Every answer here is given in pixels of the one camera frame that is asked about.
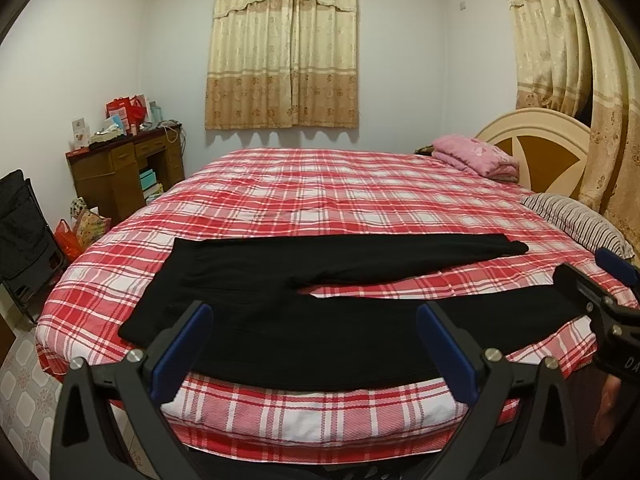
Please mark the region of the person right hand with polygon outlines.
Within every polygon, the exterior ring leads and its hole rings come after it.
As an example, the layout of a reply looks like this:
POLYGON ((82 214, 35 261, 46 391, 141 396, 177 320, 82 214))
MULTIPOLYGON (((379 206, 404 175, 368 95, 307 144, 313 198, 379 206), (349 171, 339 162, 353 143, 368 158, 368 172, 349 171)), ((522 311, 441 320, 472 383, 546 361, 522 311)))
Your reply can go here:
POLYGON ((593 423, 593 435, 597 445, 602 445, 613 433, 618 421, 625 416, 639 388, 623 382, 614 375, 608 375, 602 388, 600 408, 593 423))

